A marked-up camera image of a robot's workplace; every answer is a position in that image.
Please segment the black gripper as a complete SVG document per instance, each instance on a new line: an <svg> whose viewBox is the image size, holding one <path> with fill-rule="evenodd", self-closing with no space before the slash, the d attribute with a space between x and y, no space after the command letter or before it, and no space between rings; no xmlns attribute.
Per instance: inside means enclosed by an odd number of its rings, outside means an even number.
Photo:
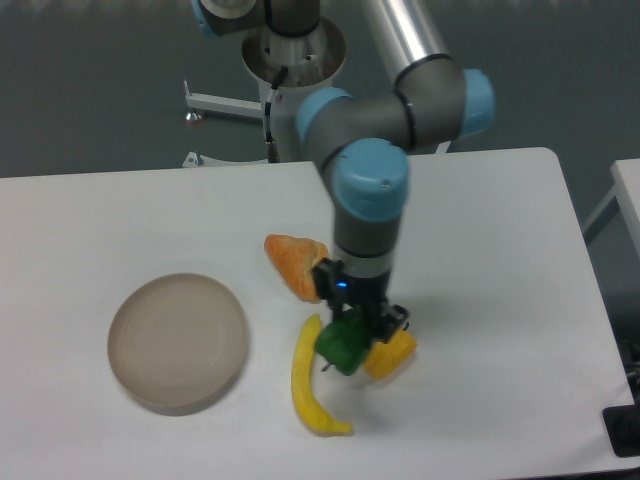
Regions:
<svg viewBox="0 0 640 480"><path fill-rule="evenodd" d="M388 343L409 319L406 308L388 303L390 277L390 268L374 275L360 271L352 273L341 260L328 258L312 268L316 293L327 302L332 319L340 319L346 307L359 307L370 321L372 338L383 343Z"/></svg>

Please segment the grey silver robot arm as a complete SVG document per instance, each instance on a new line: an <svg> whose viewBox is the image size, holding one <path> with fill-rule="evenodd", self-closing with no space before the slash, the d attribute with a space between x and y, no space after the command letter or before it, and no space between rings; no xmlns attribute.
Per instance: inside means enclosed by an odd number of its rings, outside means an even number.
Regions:
<svg viewBox="0 0 640 480"><path fill-rule="evenodd" d="M194 115L260 121L271 163L310 160L334 205L331 259L312 270L335 325L363 318L363 340L387 341L407 319L387 288L408 196L409 153L488 129L488 77L457 67L423 1L361 7L391 80L389 92L356 100L333 86L344 64L341 31L317 1L195 1L202 31L244 34L242 56L256 102L187 93Z"/></svg>

